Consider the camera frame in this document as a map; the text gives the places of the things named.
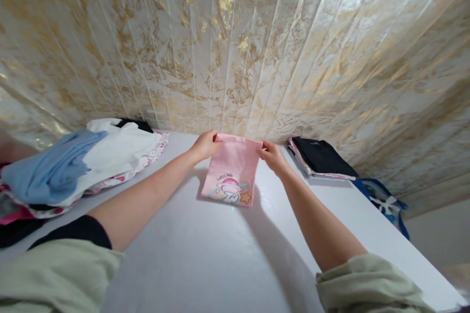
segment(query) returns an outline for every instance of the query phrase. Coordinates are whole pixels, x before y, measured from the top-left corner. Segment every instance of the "folded black clothing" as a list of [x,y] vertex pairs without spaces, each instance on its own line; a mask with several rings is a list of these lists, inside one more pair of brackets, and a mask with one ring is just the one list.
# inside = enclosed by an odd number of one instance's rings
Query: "folded black clothing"
[[67,225],[61,226],[38,239],[29,249],[48,241],[75,239],[90,241],[97,246],[112,249],[111,241],[101,223],[90,215],[84,215]]
[[313,171],[321,174],[343,174],[359,177],[335,149],[324,140],[292,138],[300,155]]
[[0,225],[0,248],[14,245],[32,234],[46,222],[45,219],[16,220],[7,225]]
[[129,123],[129,122],[134,122],[137,124],[137,126],[139,127],[139,130],[142,130],[142,131],[146,131],[146,132],[149,132],[149,133],[153,133],[153,130],[152,128],[150,127],[150,125],[145,122],[145,121],[138,121],[138,120],[131,120],[131,119],[126,119],[126,118],[122,118],[122,117],[119,117],[121,119],[121,122],[119,122],[116,127],[119,127],[121,128],[122,126],[124,126],[126,123]]

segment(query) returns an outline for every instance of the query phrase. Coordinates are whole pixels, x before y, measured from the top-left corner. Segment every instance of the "white table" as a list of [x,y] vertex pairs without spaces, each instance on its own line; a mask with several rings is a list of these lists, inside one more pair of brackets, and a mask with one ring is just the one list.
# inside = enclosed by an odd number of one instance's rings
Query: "white table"
[[[82,216],[187,150],[197,136],[171,133],[154,164],[133,180],[53,219],[0,252],[0,265],[35,240]],[[287,150],[293,167],[300,173]],[[318,312],[316,262],[305,243],[281,181],[260,161],[253,208],[202,201],[197,196],[209,160],[201,162],[126,250],[103,312]],[[348,181],[308,180],[320,200],[371,253],[405,272],[438,311],[465,300]]]

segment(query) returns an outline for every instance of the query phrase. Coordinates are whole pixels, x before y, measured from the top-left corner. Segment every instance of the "person's left hand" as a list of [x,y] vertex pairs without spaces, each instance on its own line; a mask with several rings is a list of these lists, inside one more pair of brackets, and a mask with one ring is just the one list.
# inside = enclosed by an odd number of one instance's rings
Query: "person's left hand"
[[189,151],[195,155],[198,161],[211,157],[223,143],[222,141],[214,142],[216,136],[216,130],[204,132]]

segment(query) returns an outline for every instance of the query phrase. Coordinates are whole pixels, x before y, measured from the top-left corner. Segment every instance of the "light green sleeve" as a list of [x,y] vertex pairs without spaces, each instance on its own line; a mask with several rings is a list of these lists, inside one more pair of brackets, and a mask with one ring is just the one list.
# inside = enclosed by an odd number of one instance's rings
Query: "light green sleeve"
[[0,267],[0,313],[98,312],[122,258],[90,241],[39,245]]
[[317,278],[326,312],[433,312],[422,291],[393,264],[375,254],[351,258]]

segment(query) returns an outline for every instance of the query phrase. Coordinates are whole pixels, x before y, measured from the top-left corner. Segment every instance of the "marble pattern wall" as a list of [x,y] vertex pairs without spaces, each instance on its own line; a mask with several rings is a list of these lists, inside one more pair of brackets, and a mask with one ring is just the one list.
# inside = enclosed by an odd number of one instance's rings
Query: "marble pattern wall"
[[470,171],[469,3],[0,0],[0,126],[315,137],[410,194]]

